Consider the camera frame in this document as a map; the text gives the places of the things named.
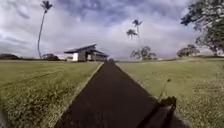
blue sky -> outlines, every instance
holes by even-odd
[[[128,58],[140,46],[150,46],[161,58],[194,43],[197,33],[180,24],[192,0],[50,0],[42,53],[55,53],[98,44],[98,49],[115,58]],[[0,52],[37,57],[36,42],[43,9],[41,0],[1,0]],[[143,21],[141,40],[130,39],[132,20]]]

tree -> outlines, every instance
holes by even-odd
[[[189,44],[186,48],[182,48],[177,52],[179,57],[187,57],[200,53],[196,46]]]
[[[139,43],[139,40],[140,40],[139,26],[142,24],[142,21],[139,21],[139,20],[135,19],[132,23],[133,23],[133,24],[135,25],[135,27],[137,28],[138,43]]]
[[[145,46],[137,51],[132,51],[131,58],[141,59],[141,60],[151,60],[156,56],[155,53],[151,53],[151,48]]]
[[[202,32],[196,44],[207,46],[217,56],[219,50],[224,50],[224,1],[198,0],[188,10],[181,24],[193,23],[195,30]]]
[[[48,61],[59,61],[60,59],[55,56],[54,54],[44,54],[42,56],[43,60],[48,60]]]
[[[129,29],[128,31],[127,31],[127,36],[131,36],[131,38],[133,37],[133,36],[137,36],[138,34],[135,32],[135,30],[133,30],[133,29]]]
[[[41,33],[42,33],[42,29],[43,29],[43,24],[44,24],[44,18],[46,13],[50,10],[50,8],[52,7],[52,4],[49,3],[48,0],[44,0],[41,4],[41,6],[44,8],[44,14],[43,14],[43,18],[42,18],[42,22],[40,25],[40,32],[39,32],[39,37],[38,37],[38,42],[37,42],[37,51],[39,54],[39,57],[41,58],[41,52],[40,52],[40,38],[41,38]]]

roof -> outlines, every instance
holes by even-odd
[[[68,54],[70,54],[70,53],[76,53],[76,52],[80,52],[80,51],[86,50],[86,49],[95,50],[96,45],[97,44],[93,44],[93,45],[89,45],[89,46],[85,46],[85,47],[81,47],[81,48],[71,49],[71,50],[65,51],[64,53],[68,53]]]
[[[100,51],[98,51],[98,50],[93,50],[93,52],[95,52],[97,55],[102,55],[102,56],[106,56],[106,57],[108,57],[109,55],[107,55],[107,54],[105,54],[105,53],[103,53],[103,52],[100,52]]]

grass field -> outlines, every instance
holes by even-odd
[[[14,127],[53,127],[99,65],[0,61],[0,108]]]
[[[224,127],[224,59],[118,64],[150,94],[178,98],[177,116],[192,128]]]

road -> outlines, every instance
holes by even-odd
[[[156,99],[113,62],[106,62],[55,128],[136,128],[156,103]],[[147,128],[160,128],[166,116],[166,109],[158,111],[146,124]],[[170,126],[187,127],[175,116]]]

